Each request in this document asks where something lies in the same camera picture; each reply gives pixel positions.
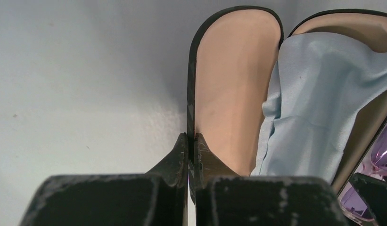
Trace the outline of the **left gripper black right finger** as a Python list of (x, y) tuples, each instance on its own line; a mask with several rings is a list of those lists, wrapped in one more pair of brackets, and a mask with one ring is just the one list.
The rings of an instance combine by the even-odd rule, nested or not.
[(193, 141), (193, 199), (213, 177), (237, 175), (210, 150), (203, 134), (197, 133)]

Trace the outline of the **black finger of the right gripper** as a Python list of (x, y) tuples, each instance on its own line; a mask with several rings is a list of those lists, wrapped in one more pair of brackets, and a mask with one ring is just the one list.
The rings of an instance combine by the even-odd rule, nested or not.
[(378, 225), (387, 226), (387, 182), (360, 173), (353, 174), (349, 182)]

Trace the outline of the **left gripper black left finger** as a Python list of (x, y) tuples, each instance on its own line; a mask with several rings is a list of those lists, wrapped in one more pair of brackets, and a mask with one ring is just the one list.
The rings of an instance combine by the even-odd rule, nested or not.
[(186, 226), (188, 224), (188, 158), (186, 133), (181, 133), (172, 150), (147, 174), (159, 176), (152, 225)]

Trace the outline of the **pink transparent sunglasses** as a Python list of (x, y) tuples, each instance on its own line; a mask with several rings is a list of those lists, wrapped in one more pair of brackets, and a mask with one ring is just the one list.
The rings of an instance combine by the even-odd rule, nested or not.
[(387, 226), (387, 125), (349, 178), (339, 204), (360, 226)]

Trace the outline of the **black glasses case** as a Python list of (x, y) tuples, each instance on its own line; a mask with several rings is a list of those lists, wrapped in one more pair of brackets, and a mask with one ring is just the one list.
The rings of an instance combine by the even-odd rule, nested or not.
[[(387, 13), (337, 9), (317, 13), (291, 34), (331, 32), (387, 52)], [(252, 176), (272, 71), (283, 37), (279, 17), (254, 6), (227, 8), (198, 29), (189, 52), (187, 130), (189, 179), (193, 186), (193, 141), (203, 134), (210, 150), (238, 176)], [(330, 182), (339, 193), (362, 154), (387, 122), (387, 90), (356, 116), (338, 170)]]

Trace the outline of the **light blue cleaning cloth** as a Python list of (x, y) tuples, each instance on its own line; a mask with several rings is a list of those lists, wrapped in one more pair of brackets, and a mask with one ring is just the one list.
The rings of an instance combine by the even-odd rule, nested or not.
[(357, 114), (386, 90), (387, 52), (331, 32), (287, 38), (262, 105), (251, 175), (332, 182)]

